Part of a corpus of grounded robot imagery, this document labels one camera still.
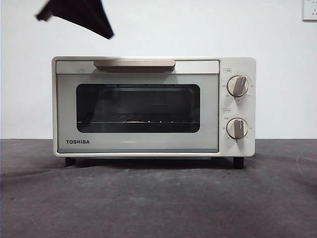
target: black foot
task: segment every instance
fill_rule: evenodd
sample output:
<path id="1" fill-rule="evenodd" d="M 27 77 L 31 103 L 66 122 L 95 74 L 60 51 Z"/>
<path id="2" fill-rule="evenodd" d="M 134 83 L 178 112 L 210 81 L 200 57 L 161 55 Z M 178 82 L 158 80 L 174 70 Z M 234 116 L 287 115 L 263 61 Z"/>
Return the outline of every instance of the black foot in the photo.
<path id="1" fill-rule="evenodd" d="M 243 169 L 244 157 L 233 157 L 233 168 Z"/>
<path id="2" fill-rule="evenodd" d="M 76 163 L 76 159 L 70 158 L 70 157 L 66 157 L 65 158 L 65 167 L 74 165 Z"/>

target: toshiba logo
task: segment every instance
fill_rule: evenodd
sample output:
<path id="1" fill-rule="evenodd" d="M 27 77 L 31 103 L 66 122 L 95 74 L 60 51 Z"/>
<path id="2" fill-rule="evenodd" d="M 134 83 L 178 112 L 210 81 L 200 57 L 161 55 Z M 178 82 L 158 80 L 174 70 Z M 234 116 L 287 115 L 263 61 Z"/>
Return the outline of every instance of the toshiba logo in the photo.
<path id="1" fill-rule="evenodd" d="M 66 140 L 67 144 L 90 144 L 89 140 Z"/>

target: oven window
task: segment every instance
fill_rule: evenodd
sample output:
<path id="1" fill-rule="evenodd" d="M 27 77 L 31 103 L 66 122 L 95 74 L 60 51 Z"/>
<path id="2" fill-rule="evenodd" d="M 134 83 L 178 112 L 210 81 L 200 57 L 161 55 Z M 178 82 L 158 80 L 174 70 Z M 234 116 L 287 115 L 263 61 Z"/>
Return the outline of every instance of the oven window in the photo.
<path id="1" fill-rule="evenodd" d="M 200 127 L 196 84 L 80 84 L 82 133 L 194 133 Z"/>

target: toaster oven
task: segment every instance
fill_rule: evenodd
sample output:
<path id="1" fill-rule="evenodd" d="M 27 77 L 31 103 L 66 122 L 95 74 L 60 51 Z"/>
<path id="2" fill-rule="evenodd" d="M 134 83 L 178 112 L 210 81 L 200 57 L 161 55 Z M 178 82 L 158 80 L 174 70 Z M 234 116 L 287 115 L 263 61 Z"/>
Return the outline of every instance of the toaster oven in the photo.
<path id="1" fill-rule="evenodd" d="M 55 57 L 53 151 L 75 157 L 233 157 L 255 152 L 250 57 Z"/>

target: timer knob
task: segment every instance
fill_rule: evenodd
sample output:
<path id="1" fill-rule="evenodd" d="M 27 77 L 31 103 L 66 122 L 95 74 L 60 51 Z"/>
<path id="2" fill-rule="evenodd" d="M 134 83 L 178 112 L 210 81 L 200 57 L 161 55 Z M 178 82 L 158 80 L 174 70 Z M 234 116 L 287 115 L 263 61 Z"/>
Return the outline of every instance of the timer knob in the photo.
<path id="1" fill-rule="evenodd" d="M 241 97 L 248 91 L 249 83 L 244 76 L 234 76 L 227 84 L 228 92 L 234 97 Z"/>
<path id="2" fill-rule="evenodd" d="M 242 139 L 248 133 L 248 125 L 244 120 L 235 118 L 228 122 L 227 132 L 233 139 Z"/>

